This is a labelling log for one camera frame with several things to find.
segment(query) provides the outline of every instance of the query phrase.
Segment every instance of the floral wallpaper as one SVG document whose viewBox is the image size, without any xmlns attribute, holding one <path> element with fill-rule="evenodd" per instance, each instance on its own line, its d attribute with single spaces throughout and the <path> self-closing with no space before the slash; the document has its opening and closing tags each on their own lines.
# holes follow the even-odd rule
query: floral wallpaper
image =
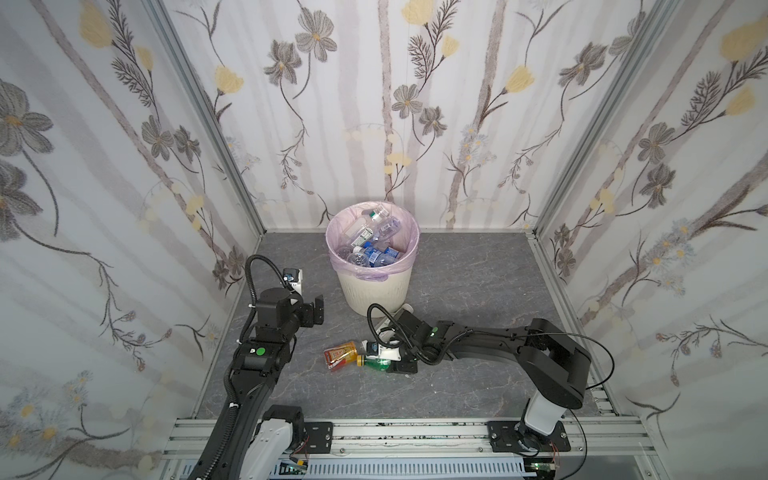
<svg viewBox="0 0 768 480">
<path fill-rule="evenodd" d="M 3 474 L 157 478 L 256 237 L 140 4 L 4 2 L 0 45 Z"/>
<path fill-rule="evenodd" d="M 652 2 L 164 0 L 265 224 L 533 228 Z"/>
<path fill-rule="evenodd" d="M 615 399 L 678 479 L 768 466 L 766 15 L 682 2 L 540 232 L 584 330 L 616 356 Z"/>
</svg>

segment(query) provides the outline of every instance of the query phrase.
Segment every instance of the white trash can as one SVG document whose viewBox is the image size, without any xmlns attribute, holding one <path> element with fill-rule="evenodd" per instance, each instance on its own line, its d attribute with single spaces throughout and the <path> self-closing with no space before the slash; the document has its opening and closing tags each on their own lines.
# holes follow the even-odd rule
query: white trash can
<svg viewBox="0 0 768 480">
<path fill-rule="evenodd" d="M 392 265 L 366 268 L 352 265 L 339 257 L 336 251 L 342 246 L 343 231 L 352 225 L 363 210 L 369 210 L 381 204 L 390 215 L 400 220 L 400 231 L 390 240 L 395 250 L 402 252 L 402 257 Z M 416 260 L 419 245 L 419 225 L 410 212 L 389 202 L 362 202 L 340 211 L 326 229 L 331 265 L 339 275 L 339 282 L 346 302 L 358 314 L 365 316 L 371 303 L 378 303 L 394 313 L 406 301 L 411 271 Z M 373 317 L 384 316 L 379 310 L 373 310 Z"/>
</svg>

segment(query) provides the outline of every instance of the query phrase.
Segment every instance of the black mounting plate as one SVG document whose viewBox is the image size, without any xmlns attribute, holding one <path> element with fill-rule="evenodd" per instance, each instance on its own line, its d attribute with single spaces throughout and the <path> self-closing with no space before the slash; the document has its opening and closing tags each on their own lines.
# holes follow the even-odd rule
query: black mounting plate
<svg viewBox="0 0 768 480">
<path fill-rule="evenodd" d="M 305 422 L 304 429 L 309 438 L 306 441 L 306 447 L 300 449 L 299 452 L 331 453 L 332 422 Z"/>
<path fill-rule="evenodd" d="M 494 452 L 517 453 L 520 455 L 530 455 L 531 452 L 522 448 L 518 444 L 515 425 L 517 422 L 488 422 L 488 440 L 491 443 L 491 449 Z M 547 437 L 560 452 L 571 451 L 571 443 L 568 437 L 564 436 L 565 427 L 563 422 L 557 422 L 554 425 L 554 431 Z M 542 442 L 539 452 L 552 452 L 552 445 L 549 442 Z"/>
</svg>

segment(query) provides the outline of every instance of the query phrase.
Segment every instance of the gray marble surface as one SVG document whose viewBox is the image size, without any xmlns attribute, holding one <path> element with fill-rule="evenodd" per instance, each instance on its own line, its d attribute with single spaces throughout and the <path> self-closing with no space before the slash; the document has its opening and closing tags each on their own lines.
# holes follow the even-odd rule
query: gray marble surface
<svg viewBox="0 0 768 480">
<path fill-rule="evenodd" d="M 323 350 L 370 338 L 365 317 L 344 300 L 321 233 L 268 233 L 259 253 L 281 269 L 301 268 L 305 299 L 323 294 L 326 321 L 299 331 L 293 360 L 271 403 L 301 406 L 307 418 L 435 418 L 520 416 L 535 391 L 519 366 L 478 359 L 419 364 L 405 376 L 347 366 L 329 372 Z M 257 291 L 277 286 L 274 273 L 254 263 Z M 248 314 L 243 291 L 198 412 L 218 417 L 226 394 L 222 375 Z M 562 327 L 523 233 L 423 233 L 406 302 L 427 323 L 450 319 L 469 326 L 525 325 L 534 317 Z M 588 393 L 581 415 L 596 415 Z"/>
</svg>

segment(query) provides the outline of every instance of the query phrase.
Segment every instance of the green plastic bottle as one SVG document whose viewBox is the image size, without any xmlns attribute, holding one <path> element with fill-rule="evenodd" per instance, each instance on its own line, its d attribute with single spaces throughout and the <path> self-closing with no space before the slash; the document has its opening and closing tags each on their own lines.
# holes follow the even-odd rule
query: green plastic bottle
<svg viewBox="0 0 768 480">
<path fill-rule="evenodd" d="M 366 358 L 365 356 L 358 355 L 357 356 L 357 366 L 369 366 L 372 369 L 377 370 L 386 370 L 389 368 L 389 364 L 391 364 L 391 360 L 385 360 L 385 359 L 370 359 Z"/>
</svg>

